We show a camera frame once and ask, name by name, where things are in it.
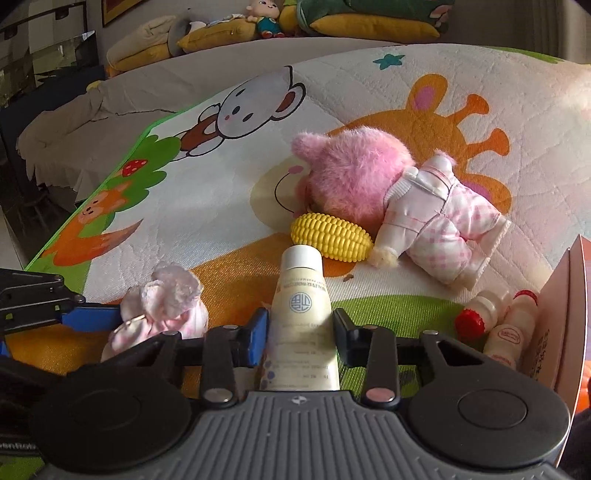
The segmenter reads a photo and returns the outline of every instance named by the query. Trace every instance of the green star print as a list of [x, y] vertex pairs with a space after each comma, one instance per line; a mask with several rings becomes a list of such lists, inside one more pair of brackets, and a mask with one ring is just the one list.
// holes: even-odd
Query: green star print
[[387, 53], [383, 59], [374, 60], [374, 63], [379, 65], [380, 70], [385, 70], [388, 67], [402, 65], [402, 59], [404, 57], [405, 55], [392, 55], [391, 53]]

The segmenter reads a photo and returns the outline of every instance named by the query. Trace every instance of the metal screw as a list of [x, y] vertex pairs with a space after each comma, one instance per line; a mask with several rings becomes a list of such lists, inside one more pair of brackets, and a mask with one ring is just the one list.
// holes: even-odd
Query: metal screw
[[365, 393], [365, 398], [376, 403], [389, 403], [396, 398], [396, 393], [389, 388], [376, 387], [370, 388]]
[[211, 403], [227, 403], [232, 397], [232, 392], [225, 388], [210, 388], [203, 394], [203, 398]]

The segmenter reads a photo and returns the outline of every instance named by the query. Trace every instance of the blue gripper pad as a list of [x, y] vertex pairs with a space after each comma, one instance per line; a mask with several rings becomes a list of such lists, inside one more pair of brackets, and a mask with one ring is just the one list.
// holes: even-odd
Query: blue gripper pad
[[251, 322], [255, 322], [255, 327], [251, 330], [251, 339], [248, 347], [248, 364], [250, 367], [255, 367], [260, 363], [263, 351], [265, 350], [269, 311], [263, 308], [257, 309]]

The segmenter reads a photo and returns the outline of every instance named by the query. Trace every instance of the railing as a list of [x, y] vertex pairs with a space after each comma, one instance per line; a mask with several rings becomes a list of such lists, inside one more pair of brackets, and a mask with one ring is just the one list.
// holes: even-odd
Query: railing
[[14, 22], [6, 27], [0, 28], [0, 35], [4, 36], [4, 40], [9, 40], [12, 37], [16, 37], [18, 34], [18, 27], [23, 25], [31, 20], [35, 20], [36, 18], [45, 17], [46, 15], [55, 15], [56, 20], [63, 20], [66, 18], [70, 13], [70, 8], [82, 7], [82, 18], [84, 22], [84, 31], [88, 31], [88, 19], [86, 16], [86, 2], [76, 2], [74, 4], [63, 5], [61, 7], [55, 7], [51, 10], [47, 10], [45, 12], [41, 12], [30, 17], [23, 18], [18, 22]]

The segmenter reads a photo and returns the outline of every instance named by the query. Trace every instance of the white tube cap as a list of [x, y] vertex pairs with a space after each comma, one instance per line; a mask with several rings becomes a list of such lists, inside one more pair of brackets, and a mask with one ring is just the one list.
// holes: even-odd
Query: white tube cap
[[311, 268], [324, 274], [322, 255], [317, 249], [308, 245], [289, 247], [281, 256], [281, 271], [291, 268]]

